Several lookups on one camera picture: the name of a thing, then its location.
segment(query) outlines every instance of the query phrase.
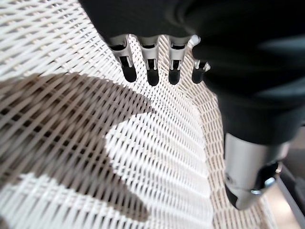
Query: black fingertip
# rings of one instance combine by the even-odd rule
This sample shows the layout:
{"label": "black fingertip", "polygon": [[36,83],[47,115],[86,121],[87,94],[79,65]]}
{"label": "black fingertip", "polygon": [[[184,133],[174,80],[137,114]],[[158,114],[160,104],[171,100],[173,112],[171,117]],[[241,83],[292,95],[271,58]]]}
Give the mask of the black fingertip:
{"label": "black fingertip", "polygon": [[176,85],[180,80],[180,71],[177,69],[170,70],[168,73],[168,81],[172,85]]}
{"label": "black fingertip", "polygon": [[133,83],[136,81],[137,79],[137,72],[135,71],[135,67],[132,66],[130,67],[122,67],[123,73],[124,73],[124,77],[125,79],[130,82]]}
{"label": "black fingertip", "polygon": [[159,83],[158,70],[154,70],[154,69],[147,70],[147,81],[150,86],[156,86]]}
{"label": "black fingertip", "polygon": [[203,80],[204,69],[193,69],[192,82],[195,84],[201,83]]}

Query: woven white surface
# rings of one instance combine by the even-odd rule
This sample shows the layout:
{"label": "woven white surface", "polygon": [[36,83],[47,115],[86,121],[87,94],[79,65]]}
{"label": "woven white surface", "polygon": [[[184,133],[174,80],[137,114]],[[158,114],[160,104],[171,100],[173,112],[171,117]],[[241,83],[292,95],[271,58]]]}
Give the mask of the woven white surface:
{"label": "woven white surface", "polygon": [[161,37],[150,87],[136,39],[128,83],[75,0],[3,0],[0,26],[0,228],[271,227],[262,204],[226,200],[217,100],[191,83],[190,50],[172,86]]}

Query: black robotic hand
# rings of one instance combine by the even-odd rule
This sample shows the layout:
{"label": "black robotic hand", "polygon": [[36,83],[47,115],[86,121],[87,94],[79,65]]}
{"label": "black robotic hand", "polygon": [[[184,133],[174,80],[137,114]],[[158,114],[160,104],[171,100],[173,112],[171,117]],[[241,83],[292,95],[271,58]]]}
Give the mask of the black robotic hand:
{"label": "black robotic hand", "polygon": [[[237,209],[276,180],[305,115],[305,7],[296,0],[80,0],[95,28],[136,80],[127,35],[141,45],[157,85],[160,34],[169,37],[169,81],[177,84],[191,35],[201,42],[192,80],[216,93],[222,114],[225,187]],[[211,70],[204,73],[205,63]]]}

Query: silver metal part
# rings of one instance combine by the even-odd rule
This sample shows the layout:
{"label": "silver metal part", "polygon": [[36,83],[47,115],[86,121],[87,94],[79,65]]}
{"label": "silver metal part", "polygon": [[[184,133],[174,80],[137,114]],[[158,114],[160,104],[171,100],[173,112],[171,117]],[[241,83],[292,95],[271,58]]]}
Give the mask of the silver metal part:
{"label": "silver metal part", "polygon": [[140,42],[140,47],[146,66],[146,70],[150,70],[148,60],[153,60],[153,69],[158,69],[158,59],[159,59],[159,44],[158,36],[155,37],[138,37]]}
{"label": "silver metal part", "polygon": [[[117,37],[110,38],[110,42],[108,43],[112,53],[118,62],[122,64],[120,57],[125,56],[128,62],[129,67],[133,66],[132,61],[132,50],[130,48],[130,44],[128,42],[128,35],[120,35]],[[121,50],[114,50],[114,47],[122,46]]]}
{"label": "silver metal part", "polygon": [[199,69],[200,60],[195,60],[194,68]]}
{"label": "silver metal part", "polygon": [[[170,70],[173,70],[173,61],[179,61],[177,70],[181,69],[181,65],[183,63],[184,54],[186,50],[186,45],[189,41],[190,37],[172,37],[169,36],[169,55],[170,55]],[[176,49],[177,46],[184,47],[182,49]]]}
{"label": "silver metal part", "polygon": [[250,207],[275,183],[281,170],[279,161],[286,157],[288,148],[289,143],[264,146],[226,134],[225,184],[237,197],[237,209]]}

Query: white woven strip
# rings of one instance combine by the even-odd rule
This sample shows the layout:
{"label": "white woven strip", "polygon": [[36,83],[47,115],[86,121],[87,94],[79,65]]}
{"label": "white woven strip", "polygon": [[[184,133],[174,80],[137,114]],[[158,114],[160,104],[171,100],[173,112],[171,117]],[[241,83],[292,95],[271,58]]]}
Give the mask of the white woven strip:
{"label": "white woven strip", "polygon": [[161,37],[150,87],[136,39],[128,83],[75,0],[3,0],[0,26],[1,228],[267,225],[225,198],[217,100],[190,51],[172,86]]}

